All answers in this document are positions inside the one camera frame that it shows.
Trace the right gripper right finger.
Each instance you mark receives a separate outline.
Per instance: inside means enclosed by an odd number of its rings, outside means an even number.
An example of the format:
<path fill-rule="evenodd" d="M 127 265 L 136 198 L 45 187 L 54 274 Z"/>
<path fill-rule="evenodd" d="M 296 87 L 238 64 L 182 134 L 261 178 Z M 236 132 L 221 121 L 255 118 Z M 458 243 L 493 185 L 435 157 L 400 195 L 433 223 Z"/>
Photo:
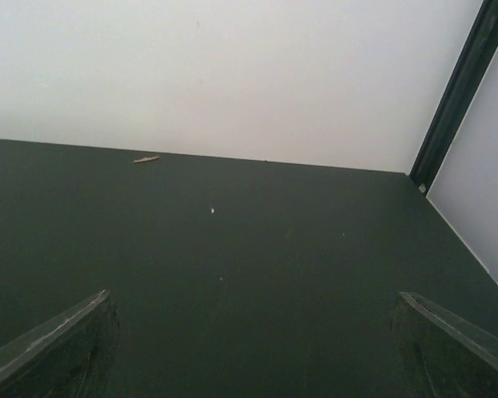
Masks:
<path fill-rule="evenodd" d="M 415 293 L 398 294 L 392 334 L 412 397 L 498 397 L 498 338 Z"/>

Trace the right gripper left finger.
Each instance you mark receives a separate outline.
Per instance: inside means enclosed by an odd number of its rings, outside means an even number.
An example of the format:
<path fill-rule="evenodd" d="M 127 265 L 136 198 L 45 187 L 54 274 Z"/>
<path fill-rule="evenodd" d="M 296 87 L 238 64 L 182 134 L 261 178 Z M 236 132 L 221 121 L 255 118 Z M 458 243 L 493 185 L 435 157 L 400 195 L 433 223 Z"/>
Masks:
<path fill-rule="evenodd" d="M 119 337 L 104 289 L 0 347 L 0 397 L 102 397 Z"/>

